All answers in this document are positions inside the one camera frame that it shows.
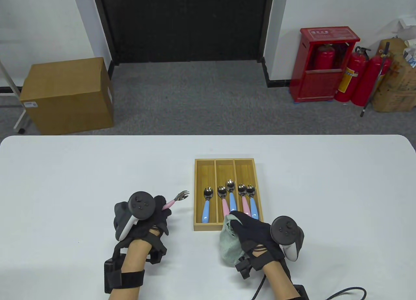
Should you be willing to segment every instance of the metal spoon head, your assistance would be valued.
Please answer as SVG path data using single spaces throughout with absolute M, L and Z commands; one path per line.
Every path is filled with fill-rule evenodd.
M 230 193 L 232 193 L 235 190 L 235 183 L 231 179 L 226 182 L 226 186 L 227 191 L 229 191 Z
M 256 194 L 256 187 L 254 187 L 251 184 L 247 185 L 247 195 L 249 197 L 254 197 L 254 195 Z
M 211 187 L 206 187 L 204 190 L 205 200 L 210 200 L 213 195 L 214 195 L 213 189 Z
M 188 190 L 183 190 L 181 191 L 181 193 L 179 193 L 178 195 L 176 195 L 175 197 L 175 201 L 179 202 L 185 198 L 187 198 L 189 196 L 189 191 Z
M 227 189 L 223 186 L 218 187 L 218 196 L 220 196 L 220 198 L 224 199 L 225 197 L 227 197 Z
M 247 192 L 247 188 L 245 187 L 244 184 L 238 184 L 238 195 L 240 195 L 241 197 L 245 196 L 245 193 Z

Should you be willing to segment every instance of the white wall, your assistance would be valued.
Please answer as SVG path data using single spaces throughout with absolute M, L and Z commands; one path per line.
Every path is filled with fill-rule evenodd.
M 395 35 L 391 31 L 397 29 L 396 19 L 400 15 L 415 11 L 416 0 L 286 0 L 274 58 L 270 57 L 272 47 L 266 44 L 269 77 L 291 78 L 300 28 L 349 26 L 361 38 L 361 46 L 377 48 L 381 39 Z
M 92 57 L 75 0 L 0 0 L 0 59 L 17 86 L 32 64 Z
M 264 59 L 268 70 L 273 69 L 275 61 L 276 47 L 282 25 L 283 14 L 285 12 L 286 0 L 273 0 L 272 9 L 269 16 L 269 27 L 267 29 L 266 44 L 264 47 Z
M 75 0 L 85 26 L 85 31 L 95 57 L 103 57 L 105 65 L 110 66 L 111 55 L 102 28 L 95 0 Z

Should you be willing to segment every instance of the forearm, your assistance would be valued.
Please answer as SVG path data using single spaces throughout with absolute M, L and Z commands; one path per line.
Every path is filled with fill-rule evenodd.
M 263 271 L 272 287 L 275 300 L 288 300 L 300 297 L 280 262 L 273 261 L 266 264 L 263 267 Z
M 146 257 L 151 248 L 152 246 L 148 242 L 142 240 L 132 241 L 123 262 L 122 273 L 143 271 Z M 113 289 L 109 300 L 137 300 L 139 291 L 140 287 Z

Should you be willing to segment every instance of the fork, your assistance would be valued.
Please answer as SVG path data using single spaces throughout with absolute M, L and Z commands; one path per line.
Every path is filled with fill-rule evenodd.
M 165 210 L 165 209 L 168 209 L 168 208 L 171 208 L 171 206 L 175 203 L 175 202 L 179 202 L 179 201 L 181 201 L 181 200 L 183 200 L 183 199 L 185 199 L 186 197 L 188 197 L 189 196 L 189 191 L 187 191 L 187 190 L 183 190 L 183 191 L 181 191 L 178 195 L 176 195 L 176 197 L 173 199 L 173 200 L 171 200 L 170 202 L 168 202 L 166 205 L 164 205 L 163 206 L 163 208 L 162 208 L 162 210 Z

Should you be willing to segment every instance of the fire extinguisher cabinet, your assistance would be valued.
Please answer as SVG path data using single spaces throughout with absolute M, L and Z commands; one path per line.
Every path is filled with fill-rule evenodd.
M 300 34 L 290 94 L 295 102 L 330 101 L 360 38 L 349 27 L 302 28 Z

